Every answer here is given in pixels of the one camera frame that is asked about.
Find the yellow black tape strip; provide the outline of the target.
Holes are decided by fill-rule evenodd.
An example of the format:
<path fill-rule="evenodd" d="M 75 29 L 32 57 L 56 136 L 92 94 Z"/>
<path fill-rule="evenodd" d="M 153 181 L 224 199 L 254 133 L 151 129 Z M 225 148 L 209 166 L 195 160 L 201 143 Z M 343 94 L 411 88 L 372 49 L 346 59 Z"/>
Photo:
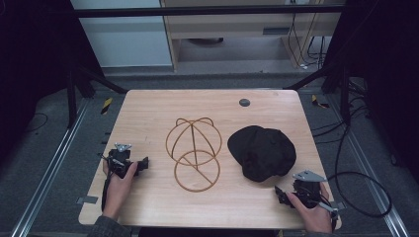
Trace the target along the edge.
<path fill-rule="evenodd" d="M 327 103 L 319 103 L 315 95 L 311 95 L 311 103 L 317 107 L 328 109 L 330 108 Z"/>
<path fill-rule="evenodd" d="M 104 105 L 103 105 L 103 107 L 101 109 L 101 115 L 105 115 L 107 113 L 107 111 L 108 111 L 108 109 L 109 109 L 112 101 L 113 101 L 113 98 L 107 98 L 105 100 Z"/>

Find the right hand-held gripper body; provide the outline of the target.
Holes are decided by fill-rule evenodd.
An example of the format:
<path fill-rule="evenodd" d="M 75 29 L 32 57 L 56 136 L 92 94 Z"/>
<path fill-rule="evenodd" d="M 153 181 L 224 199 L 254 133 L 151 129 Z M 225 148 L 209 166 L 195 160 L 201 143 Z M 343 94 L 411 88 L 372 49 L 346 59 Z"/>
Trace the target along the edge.
<path fill-rule="evenodd" d="M 338 209 L 321 193 L 320 184 L 327 179 L 309 170 L 293 174 L 294 194 L 307 208 L 315 208 L 320 205 L 331 213 L 333 220 L 338 219 Z"/>

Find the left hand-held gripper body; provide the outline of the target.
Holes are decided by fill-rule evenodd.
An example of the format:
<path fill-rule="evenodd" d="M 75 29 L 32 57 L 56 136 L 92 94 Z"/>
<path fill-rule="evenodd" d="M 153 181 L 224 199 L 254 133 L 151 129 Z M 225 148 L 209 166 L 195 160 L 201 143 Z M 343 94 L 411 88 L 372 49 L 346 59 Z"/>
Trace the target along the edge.
<path fill-rule="evenodd" d="M 116 174 L 123 179 L 128 171 L 131 162 L 129 161 L 130 156 L 130 144 L 116 143 L 115 148 L 109 152 L 106 158 L 108 164 L 108 177 Z"/>

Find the black frame stand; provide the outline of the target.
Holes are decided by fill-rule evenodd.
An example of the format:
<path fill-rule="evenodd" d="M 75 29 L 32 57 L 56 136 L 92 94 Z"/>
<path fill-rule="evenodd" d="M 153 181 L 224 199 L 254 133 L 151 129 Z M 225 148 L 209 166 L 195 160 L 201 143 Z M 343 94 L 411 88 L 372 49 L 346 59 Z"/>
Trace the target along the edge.
<path fill-rule="evenodd" d="M 333 93 L 337 87 L 340 87 L 340 115 L 346 125 L 351 124 L 349 109 L 349 67 L 344 63 L 331 63 L 323 66 L 321 69 L 311 73 L 302 80 L 284 87 L 284 90 L 299 90 L 317 78 L 325 77 L 321 90 L 326 93 Z"/>
<path fill-rule="evenodd" d="M 77 105 L 76 93 L 78 89 L 83 98 L 92 98 L 95 95 L 95 90 L 90 84 L 93 80 L 102 84 L 103 86 L 111 89 L 119 94 L 126 94 L 127 89 L 124 89 L 111 81 L 107 80 L 104 76 L 99 75 L 83 66 L 72 66 L 67 70 L 66 83 L 67 83 L 67 103 L 68 103 L 68 128 L 72 127 L 77 120 Z"/>

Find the black cap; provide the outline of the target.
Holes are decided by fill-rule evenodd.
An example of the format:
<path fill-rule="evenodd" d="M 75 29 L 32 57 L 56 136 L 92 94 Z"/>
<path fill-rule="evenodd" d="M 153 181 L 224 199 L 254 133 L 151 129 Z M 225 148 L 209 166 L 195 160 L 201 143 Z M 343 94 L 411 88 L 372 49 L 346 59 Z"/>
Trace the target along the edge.
<path fill-rule="evenodd" d="M 253 182 L 282 177 L 296 161 L 293 143 L 279 129 L 259 125 L 243 127 L 228 138 L 227 147 L 242 167 L 244 177 Z"/>

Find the light wooden desk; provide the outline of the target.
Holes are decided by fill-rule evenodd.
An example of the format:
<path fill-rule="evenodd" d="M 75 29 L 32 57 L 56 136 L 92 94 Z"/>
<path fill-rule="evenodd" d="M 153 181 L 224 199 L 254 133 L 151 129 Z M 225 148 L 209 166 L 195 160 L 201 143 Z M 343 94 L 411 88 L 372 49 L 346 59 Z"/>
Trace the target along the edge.
<path fill-rule="evenodd" d="M 345 0 L 159 0 L 163 7 L 332 5 Z M 180 45 L 187 39 L 278 36 L 294 67 L 308 57 L 309 42 L 315 37 L 331 37 L 338 13 L 244 14 L 166 16 L 164 18 L 171 59 L 178 65 Z"/>

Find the person's left hand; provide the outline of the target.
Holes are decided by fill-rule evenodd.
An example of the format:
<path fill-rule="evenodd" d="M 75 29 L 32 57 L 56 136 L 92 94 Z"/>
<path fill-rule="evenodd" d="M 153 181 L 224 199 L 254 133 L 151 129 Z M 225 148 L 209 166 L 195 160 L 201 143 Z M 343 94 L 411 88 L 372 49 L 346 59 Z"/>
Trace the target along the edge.
<path fill-rule="evenodd" d="M 123 179 L 118 175 L 112 175 L 106 194 L 106 203 L 103 215 L 113 220 L 117 220 L 131 189 L 133 177 L 137 168 L 136 163 L 132 163 Z"/>

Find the black curtain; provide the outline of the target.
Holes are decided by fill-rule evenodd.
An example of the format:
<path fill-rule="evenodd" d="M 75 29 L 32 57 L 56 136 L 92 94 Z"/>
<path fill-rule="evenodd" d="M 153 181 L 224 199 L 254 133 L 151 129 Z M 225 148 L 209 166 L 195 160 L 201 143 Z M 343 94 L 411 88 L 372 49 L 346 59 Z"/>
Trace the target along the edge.
<path fill-rule="evenodd" d="M 49 14 L 72 9 L 70 0 L 0 0 L 0 167 L 11 160 L 38 101 L 66 87 L 58 49 L 40 23 L 68 42 L 82 66 L 102 73 L 80 21 Z"/>
<path fill-rule="evenodd" d="M 367 100 L 393 154 L 419 183 L 419 0 L 346 0 L 326 62 L 343 45 L 350 75 L 366 80 Z"/>

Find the white cabinet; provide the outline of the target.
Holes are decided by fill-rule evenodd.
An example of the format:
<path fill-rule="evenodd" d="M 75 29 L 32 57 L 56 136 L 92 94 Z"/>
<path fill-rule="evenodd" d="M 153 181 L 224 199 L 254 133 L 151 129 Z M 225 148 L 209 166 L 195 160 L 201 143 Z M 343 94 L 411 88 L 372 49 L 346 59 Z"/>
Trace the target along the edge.
<path fill-rule="evenodd" d="M 159 0 L 70 0 L 75 10 L 159 8 Z M 87 38 L 103 68 L 171 66 L 161 17 L 82 18 Z"/>

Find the person's right hand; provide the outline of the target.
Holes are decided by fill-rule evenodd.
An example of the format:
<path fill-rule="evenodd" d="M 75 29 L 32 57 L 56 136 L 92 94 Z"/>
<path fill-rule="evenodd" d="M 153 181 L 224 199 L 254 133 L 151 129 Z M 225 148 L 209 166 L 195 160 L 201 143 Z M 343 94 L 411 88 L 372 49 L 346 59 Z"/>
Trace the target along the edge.
<path fill-rule="evenodd" d="M 286 195 L 302 218 L 306 232 L 333 233 L 331 214 L 328 210 L 319 205 L 314 208 L 307 208 L 294 194 L 286 192 Z"/>

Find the aluminium floor rail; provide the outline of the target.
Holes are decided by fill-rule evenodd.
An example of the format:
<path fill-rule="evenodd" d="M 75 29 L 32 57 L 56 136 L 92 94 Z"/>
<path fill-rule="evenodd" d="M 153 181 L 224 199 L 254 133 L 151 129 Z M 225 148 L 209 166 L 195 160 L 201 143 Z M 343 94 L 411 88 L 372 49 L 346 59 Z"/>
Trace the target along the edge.
<path fill-rule="evenodd" d="M 344 202 L 352 209 L 357 211 L 363 216 L 375 219 L 383 219 L 392 237 L 411 237 L 407 230 L 402 218 L 400 217 L 395 205 L 393 204 L 393 198 L 390 196 L 386 187 L 382 185 L 382 182 L 374 171 L 373 166 L 369 162 L 366 153 L 362 150 L 361 144 L 356 137 L 355 133 L 351 130 L 349 125 L 346 125 L 340 115 L 339 100 L 335 96 L 326 96 L 329 102 L 331 110 L 334 112 L 338 122 L 343 124 L 341 130 L 343 131 L 339 138 L 338 151 L 335 158 L 335 164 L 333 169 L 333 176 L 336 183 L 339 196 Z M 347 142 L 349 149 L 352 152 L 352 157 L 358 166 L 357 171 L 340 171 L 339 162 L 343 144 Z M 351 175 L 361 177 L 377 206 L 378 213 L 368 213 L 365 210 L 361 210 L 358 206 L 350 203 L 350 201 L 341 193 L 339 178 L 344 175 Z"/>
<path fill-rule="evenodd" d="M 49 162 L 46 171 L 44 172 L 41 181 L 39 182 L 35 193 L 27 204 L 24 213 L 19 218 L 15 227 L 13 228 L 10 237 L 27 237 L 33 223 L 35 222 L 44 200 L 50 190 L 52 183 L 64 161 L 66 154 L 78 132 L 78 129 L 85 118 L 87 108 L 90 104 L 89 99 L 82 99 L 80 106 L 77 109 L 76 119 L 72 126 L 66 129 L 54 155 Z"/>

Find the black horizontal frame bar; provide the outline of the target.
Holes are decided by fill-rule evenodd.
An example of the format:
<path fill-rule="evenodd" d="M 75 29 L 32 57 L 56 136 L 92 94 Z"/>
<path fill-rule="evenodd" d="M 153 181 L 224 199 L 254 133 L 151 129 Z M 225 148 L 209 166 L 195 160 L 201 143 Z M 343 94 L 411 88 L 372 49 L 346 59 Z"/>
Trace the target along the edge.
<path fill-rule="evenodd" d="M 291 14 L 291 13 L 339 13 L 345 5 L 257 5 L 257 6 L 205 6 L 130 9 L 83 9 L 73 10 L 78 18 L 241 15 L 241 14 Z"/>

